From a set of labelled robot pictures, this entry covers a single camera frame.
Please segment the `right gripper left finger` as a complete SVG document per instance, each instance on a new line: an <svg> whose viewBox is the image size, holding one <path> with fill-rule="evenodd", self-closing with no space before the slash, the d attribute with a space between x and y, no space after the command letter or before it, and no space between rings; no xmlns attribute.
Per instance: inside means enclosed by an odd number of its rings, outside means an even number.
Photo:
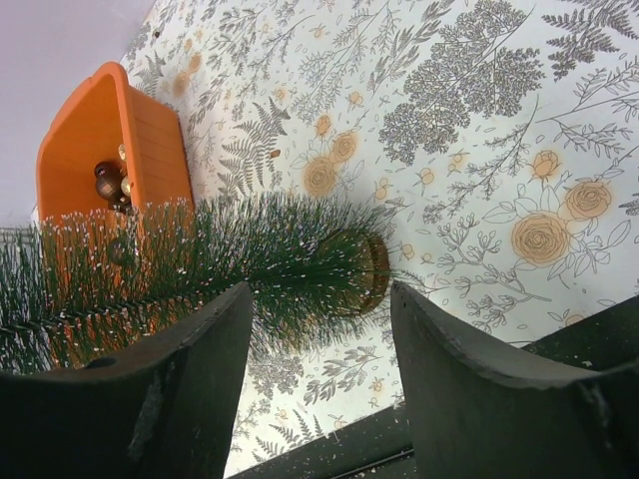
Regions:
<svg viewBox="0 0 639 479"><path fill-rule="evenodd" d="M239 283L81 369L1 377L5 478L220 478L253 325Z"/></svg>

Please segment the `small green christmas tree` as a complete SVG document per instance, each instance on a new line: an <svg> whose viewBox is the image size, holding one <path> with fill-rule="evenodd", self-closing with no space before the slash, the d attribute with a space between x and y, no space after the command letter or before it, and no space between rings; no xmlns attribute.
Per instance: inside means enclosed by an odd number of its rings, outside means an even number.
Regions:
<svg viewBox="0 0 639 479"><path fill-rule="evenodd" d="M363 334L393 266L380 208L263 194L238 202L94 211L1 234L1 368L81 367L244 283L250 352L314 349Z"/></svg>

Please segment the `orange plastic bin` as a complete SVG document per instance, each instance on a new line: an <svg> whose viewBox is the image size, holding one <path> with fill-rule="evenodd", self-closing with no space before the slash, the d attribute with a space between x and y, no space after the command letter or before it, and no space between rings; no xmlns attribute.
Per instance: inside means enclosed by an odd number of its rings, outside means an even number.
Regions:
<svg viewBox="0 0 639 479"><path fill-rule="evenodd" d="M129 177L130 197L97 194L103 161ZM82 366L172 320L193 292L194 200L177 114L106 63L53 120L36 183L52 364Z"/></svg>

